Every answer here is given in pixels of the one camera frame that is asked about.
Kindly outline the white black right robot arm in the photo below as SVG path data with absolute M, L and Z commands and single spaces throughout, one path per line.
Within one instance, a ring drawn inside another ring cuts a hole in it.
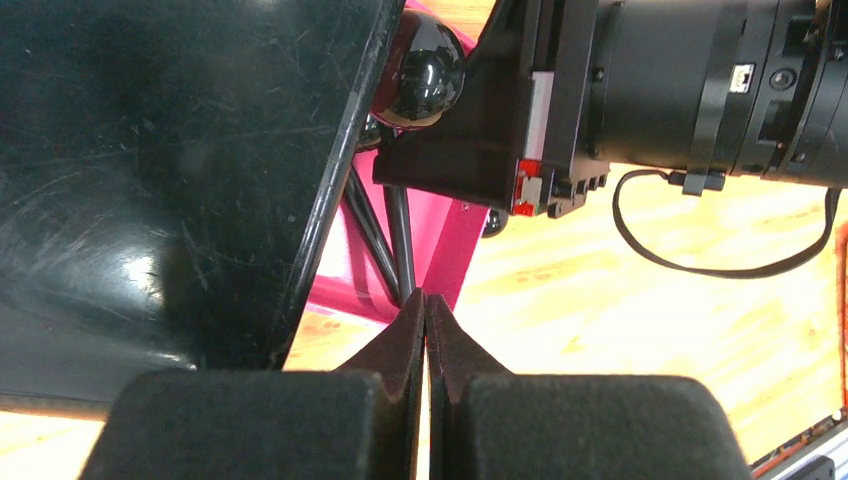
M 499 1 L 457 104 L 376 158 L 384 185 L 564 216 L 613 163 L 685 194 L 847 185 L 843 1 Z

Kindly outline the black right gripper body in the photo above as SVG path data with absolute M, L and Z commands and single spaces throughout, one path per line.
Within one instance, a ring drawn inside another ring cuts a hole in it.
M 606 183 L 588 147 L 597 1 L 499 1 L 463 91 L 434 125 L 378 155 L 377 183 L 513 215 L 562 217 Z

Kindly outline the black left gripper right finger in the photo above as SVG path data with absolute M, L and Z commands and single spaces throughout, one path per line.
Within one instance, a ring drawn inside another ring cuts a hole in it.
M 748 479 L 729 420 L 673 375 L 517 374 L 426 299 L 434 479 Z

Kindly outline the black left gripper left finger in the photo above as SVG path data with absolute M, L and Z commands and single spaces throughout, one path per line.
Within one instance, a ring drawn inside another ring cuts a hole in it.
M 411 479 L 425 296 L 331 371 L 162 372 L 120 394 L 85 479 Z

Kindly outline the black fan makeup brush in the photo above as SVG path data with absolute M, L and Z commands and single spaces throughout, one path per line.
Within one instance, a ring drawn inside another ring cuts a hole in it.
M 400 307 L 402 296 L 394 257 L 361 176 L 354 166 L 351 167 L 348 175 L 343 198 L 377 266 L 393 304 Z

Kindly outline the black drawer organizer box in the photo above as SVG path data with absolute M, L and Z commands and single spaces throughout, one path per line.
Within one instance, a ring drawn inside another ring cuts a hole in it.
M 1 406 L 279 367 L 400 1 L 1 5 Z

